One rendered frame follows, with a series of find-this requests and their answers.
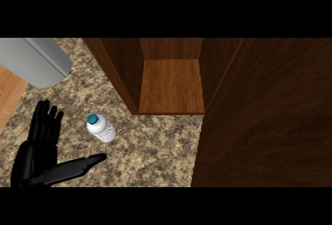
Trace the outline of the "open brown wooden cabinet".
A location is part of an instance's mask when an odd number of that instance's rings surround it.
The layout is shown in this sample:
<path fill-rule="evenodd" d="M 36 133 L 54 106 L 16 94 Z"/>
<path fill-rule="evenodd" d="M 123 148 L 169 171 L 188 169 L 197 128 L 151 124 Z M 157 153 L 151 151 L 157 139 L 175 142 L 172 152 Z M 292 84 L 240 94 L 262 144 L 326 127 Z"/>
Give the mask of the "open brown wooden cabinet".
<path fill-rule="evenodd" d="M 202 115 L 239 38 L 85 38 L 134 115 Z"/>

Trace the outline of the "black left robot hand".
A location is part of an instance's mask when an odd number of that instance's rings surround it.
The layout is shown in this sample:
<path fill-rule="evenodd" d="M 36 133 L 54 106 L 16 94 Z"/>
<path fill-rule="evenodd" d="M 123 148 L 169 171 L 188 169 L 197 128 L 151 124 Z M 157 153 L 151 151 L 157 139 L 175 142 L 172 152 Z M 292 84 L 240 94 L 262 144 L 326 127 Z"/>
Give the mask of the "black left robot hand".
<path fill-rule="evenodd" d="M 84 176 L 91 167 L 106 159 L 103 153 L 57 163 L 59 130 L 63 112 L 36 102 L 26 140 L 22 142 L 10 174 L 11 187 L 47 188 Z"/>

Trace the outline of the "pale grey rounded appliance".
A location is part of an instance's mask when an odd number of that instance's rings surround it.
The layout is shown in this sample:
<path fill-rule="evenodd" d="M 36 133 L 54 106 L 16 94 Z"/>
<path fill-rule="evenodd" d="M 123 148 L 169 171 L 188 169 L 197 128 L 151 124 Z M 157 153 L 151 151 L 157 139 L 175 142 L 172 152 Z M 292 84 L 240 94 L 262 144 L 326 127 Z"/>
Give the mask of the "pale grey rounded appliance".
<path fill-rule="evenodd" d="M 51 38 L 0 38 L 0 65 L 33 87 L 47 88 L 67 77 L 72 61 Z"/>

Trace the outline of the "white water bottle, teal cap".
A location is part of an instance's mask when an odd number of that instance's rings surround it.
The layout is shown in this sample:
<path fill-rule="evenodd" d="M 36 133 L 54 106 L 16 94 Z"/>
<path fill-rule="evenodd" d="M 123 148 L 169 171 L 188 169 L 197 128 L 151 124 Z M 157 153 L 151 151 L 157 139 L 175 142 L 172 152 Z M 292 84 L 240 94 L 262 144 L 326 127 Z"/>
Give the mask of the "white water bottle, teal cap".
<path fill-rule="evenodd" d="M 110 121 L 103 114 L 89 114 L 87 118 L 88 132 L 101 142 L 110 142 L 115 138 L 116 131 Z"/>

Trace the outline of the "dark brown cabinet door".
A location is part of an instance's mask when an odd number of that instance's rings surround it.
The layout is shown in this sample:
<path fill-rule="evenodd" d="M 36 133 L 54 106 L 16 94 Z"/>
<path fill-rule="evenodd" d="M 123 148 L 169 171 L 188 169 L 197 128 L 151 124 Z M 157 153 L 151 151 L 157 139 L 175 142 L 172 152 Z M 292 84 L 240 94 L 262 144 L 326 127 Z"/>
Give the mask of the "dark brown cabinet door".
<path fill-rule="evenodd" d="M 202 120 L 193 186 L 332 186 L 332 38 L 244 39 Z"/>

